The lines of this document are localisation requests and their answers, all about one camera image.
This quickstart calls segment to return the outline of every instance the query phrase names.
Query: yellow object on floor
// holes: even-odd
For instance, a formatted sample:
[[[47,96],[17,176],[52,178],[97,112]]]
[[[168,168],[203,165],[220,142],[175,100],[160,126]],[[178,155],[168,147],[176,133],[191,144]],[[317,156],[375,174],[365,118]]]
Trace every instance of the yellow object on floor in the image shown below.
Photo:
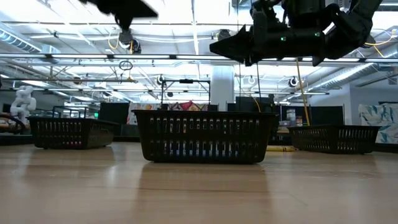
[[[294,152],[293,146],[268,146],[267,151],[269,152]]]

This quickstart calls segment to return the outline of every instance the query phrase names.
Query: white column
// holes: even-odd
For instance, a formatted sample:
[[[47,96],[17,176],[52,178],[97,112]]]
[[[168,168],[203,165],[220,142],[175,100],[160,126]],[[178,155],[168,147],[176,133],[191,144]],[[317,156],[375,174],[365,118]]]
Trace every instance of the white column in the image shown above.
[[[210,101],[212,105],[218,105],[219,111],[226,111],[227,103],[234,103],[234,75],[232,66],[214,66],[211,76]]]

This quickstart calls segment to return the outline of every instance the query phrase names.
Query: wooden table surface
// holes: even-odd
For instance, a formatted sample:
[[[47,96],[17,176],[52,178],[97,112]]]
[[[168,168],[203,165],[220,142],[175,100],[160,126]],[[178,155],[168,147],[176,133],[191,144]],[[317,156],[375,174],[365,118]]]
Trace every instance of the wooden table surface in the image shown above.
[[[153,164],[141,146],[0,147],[0,223],[398,223],[398,155],[268,152],[252,166]]]

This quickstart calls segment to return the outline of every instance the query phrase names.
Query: basket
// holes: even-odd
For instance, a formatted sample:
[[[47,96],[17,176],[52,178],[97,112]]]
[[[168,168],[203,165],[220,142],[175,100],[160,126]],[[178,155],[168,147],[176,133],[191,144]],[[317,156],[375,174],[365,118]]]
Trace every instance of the basket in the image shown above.
[[[380,127],[306,126],[288,128],[293,146],[303,151],[332,154],[373,152]]]
[[[148,161],[252,164],[264,160],[276,114],[134,110]]]
[[[36,147],[91,149],[113,141],[115,123],[86,118],[28,118]]]

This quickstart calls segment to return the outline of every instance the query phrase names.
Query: white robot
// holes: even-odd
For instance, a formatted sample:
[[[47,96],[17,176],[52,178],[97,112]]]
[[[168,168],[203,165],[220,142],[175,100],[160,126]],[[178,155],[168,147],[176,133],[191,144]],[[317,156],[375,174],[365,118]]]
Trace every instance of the white robot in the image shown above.
[[[28,124],[26,119],[29,115],[29,111],[36,110],[36,99],[32,97],[33,87],[21,86],[17,90],[17,97],[12,103],[10,113],[12,117],[19,118],[19,120]]]

